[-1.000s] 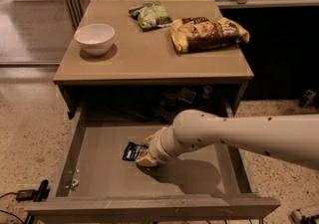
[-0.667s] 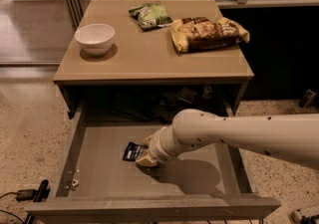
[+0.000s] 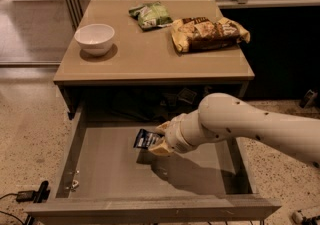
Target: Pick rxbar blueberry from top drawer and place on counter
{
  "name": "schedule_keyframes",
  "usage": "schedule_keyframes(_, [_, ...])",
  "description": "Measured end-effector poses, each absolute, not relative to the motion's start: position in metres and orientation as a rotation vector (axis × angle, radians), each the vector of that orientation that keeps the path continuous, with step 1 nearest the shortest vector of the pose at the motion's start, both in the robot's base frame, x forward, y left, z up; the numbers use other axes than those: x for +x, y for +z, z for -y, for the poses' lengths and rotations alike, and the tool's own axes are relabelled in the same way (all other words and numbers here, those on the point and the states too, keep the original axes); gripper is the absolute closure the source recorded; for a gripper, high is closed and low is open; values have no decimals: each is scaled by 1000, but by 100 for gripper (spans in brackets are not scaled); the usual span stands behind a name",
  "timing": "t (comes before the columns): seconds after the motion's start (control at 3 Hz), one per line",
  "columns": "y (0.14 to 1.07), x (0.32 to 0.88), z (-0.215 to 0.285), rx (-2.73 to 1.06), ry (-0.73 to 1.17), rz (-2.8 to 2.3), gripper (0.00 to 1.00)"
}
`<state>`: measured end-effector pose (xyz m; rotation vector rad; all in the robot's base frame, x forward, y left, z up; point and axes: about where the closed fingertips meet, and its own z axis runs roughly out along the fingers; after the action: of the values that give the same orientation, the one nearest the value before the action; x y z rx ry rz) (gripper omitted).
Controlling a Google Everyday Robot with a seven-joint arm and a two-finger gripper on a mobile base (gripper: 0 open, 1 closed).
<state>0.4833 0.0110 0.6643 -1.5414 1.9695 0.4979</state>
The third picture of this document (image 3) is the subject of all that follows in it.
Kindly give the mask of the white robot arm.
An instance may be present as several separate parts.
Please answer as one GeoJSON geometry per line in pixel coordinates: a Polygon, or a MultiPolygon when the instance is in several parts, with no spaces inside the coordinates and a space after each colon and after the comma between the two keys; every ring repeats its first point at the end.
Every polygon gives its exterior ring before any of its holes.
{"type": "Polygon", "coordinates": [[[320,120],[255,108],[224,93],[209,94],[198,108],[158,127],[155,155],[187,153],[206,143],[246,137],[308,165],[320,166],[320,120]]]}

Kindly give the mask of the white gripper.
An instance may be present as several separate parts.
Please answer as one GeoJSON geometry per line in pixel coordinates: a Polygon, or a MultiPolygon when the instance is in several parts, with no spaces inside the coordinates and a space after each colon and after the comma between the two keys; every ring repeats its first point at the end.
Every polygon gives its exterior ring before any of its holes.
{"type": "Polygon", "coordinates": [[[148,151],[157,156],[167,156],[174,151],[187,153],[209,142],[209,131],[200,123],[197,111],[180,114],[157,126],[155,132],[165,134],[165,139],[160,138],[148,147],[148,151]]]}

